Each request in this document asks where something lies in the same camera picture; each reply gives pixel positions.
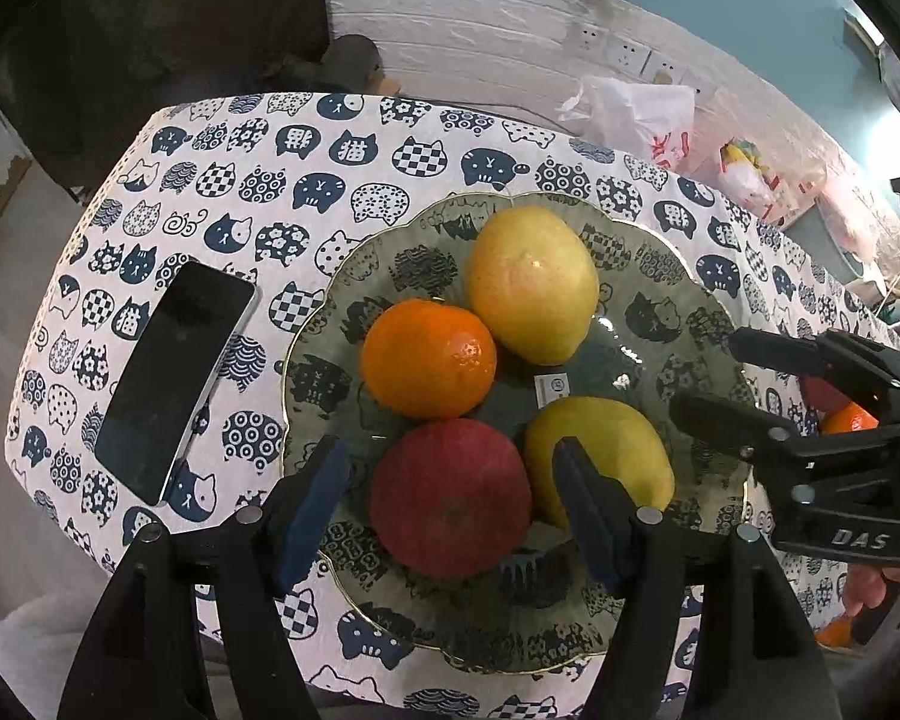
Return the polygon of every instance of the phone screen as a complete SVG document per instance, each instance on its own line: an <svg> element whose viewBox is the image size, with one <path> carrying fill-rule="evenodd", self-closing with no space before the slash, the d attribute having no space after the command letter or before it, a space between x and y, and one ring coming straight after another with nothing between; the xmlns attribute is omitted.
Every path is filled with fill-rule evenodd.
<svg viewBox="0 0 900 720"><path fill-rule="evenodd" d="M255 286L195 261L178 271L120 377L94 454L155 506Z"/></svg>

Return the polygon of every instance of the table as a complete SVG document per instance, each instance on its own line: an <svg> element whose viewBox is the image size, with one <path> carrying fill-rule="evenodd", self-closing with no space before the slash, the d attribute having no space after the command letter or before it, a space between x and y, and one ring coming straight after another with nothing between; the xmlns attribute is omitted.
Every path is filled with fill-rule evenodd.
<svg viewBox="0 0 900 720"><path fill-rule="evenodd" d="M104 569L153 518L171 530L216 525L261 502L280 474L280 371L293 336L343 252L406 223L452 191L559 190L635 220L682 252L738 325L809 336L895 335L778 231L717 191L622 152L530 124L403 98L283 93L217 98L154 114L104 182L68 242L17 377L5 456L36 504ZM169 501L151 510L112 479L93 444L133 343L176 269L194 257L255 282L260 302L226 354ZM761 407L803 432L816 416L797 381L746 370ZM233 427L253 423L275 442ZM249 450L252 463L241 459ZM692 526L692 511L678 512ZM773 516L759 488L745 519ZM781 556L810 622L842 610L845 565ZM220 627L208 587L202 630ZM438 652L398 646L369 655L329 566L277 603L300 670L313 685L443 714L557 717L586 697L601 658L556 673L489 677ZM686 690L697 605L687 603L664 698Z"/></svg>

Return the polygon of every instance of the tablecloth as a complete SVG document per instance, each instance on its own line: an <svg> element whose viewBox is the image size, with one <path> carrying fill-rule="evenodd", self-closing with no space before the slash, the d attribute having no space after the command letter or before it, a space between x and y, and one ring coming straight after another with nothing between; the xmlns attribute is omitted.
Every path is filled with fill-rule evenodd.
<svg viewBox="0 0 900 720"><path fill-rule="evenodd" d="M280 475L280 371L290 339L362 239L449 193L566 191L635 220L682 252L737 325L811 336L841 327L898 340L806 253L717 191L625 153L501 119L405 98L282 93L215 98L154 114L68 242L16 382L5 457L36 504L105 570L151 519L212 526L259 503ZM93 455L122 369L161 293L188 258L258 285L168 500L150 509ZM762 408L815 429L794 378L748 367ZM696 512L671 512L698 524ZM759 488L745 519L773 516ZM781 556L811 623L841 611L845 565ZM202 630L220 637L213 589L197 589ZM318 560L277 602L313 685L443 714L556 717L586 697L601 658L543 675L487 676L388 640ZM664 699L682 695L698 598L684 603ZM360 637L370 645L360 644Z"/></svg>

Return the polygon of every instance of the orange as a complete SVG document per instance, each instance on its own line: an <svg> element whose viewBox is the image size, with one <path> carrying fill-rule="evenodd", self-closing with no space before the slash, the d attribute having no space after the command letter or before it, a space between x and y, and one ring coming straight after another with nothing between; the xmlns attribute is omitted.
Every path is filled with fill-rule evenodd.
<svg viewBox="0 0 900 720"><path fill-rule="evenodd" d="M406 300L370 327L360 369L378 403L414 419L453 419L487 397L497 348L476 314Z"/></svg>
<svg viewBox="0 0 900 720"><path fill-rule="evenodd" d="M825 436L832 433L850 433L854 430L869 430L877 426L877 421L856 403L845 406L838 412L831 412L823 418L820 432Z"/></svg>
<svg viewBox="0 0 900 720"><path fill-rule="evenodd" d="M816 632L814 638L824 647L850 647L853 643L850 622L850 618L845 614L837 617L822 631Z"/></svg>

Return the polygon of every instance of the white plastic bag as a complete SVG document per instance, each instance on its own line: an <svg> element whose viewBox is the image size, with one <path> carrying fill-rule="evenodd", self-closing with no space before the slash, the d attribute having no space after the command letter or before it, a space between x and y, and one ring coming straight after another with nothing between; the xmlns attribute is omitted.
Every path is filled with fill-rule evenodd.
<svg viewBox="0 0 900 720"><path fill-rule="evenodd" d="M827 171L826 186L817 196L823 223L835 244L863 263L876 256L876 224L855 184L841 173Z"/></svg>
<svg viewBox="0 0 900 720"><path fill-rule="evenodd" d="M794 175L775 170L756 144L743 138L731 138L721 146L719 165L714 186L768 224L799 210L804 196L809 204L823 179L823 169L809 164Z"/></svg>
<svg viewBox="0 0 900 720"><path fill-rule="evenodd" d="M559 117L562 122L586 121L583 140L678 170L690 153L695 100L689 86L585 76L580 91L560 107Z"/></svg>

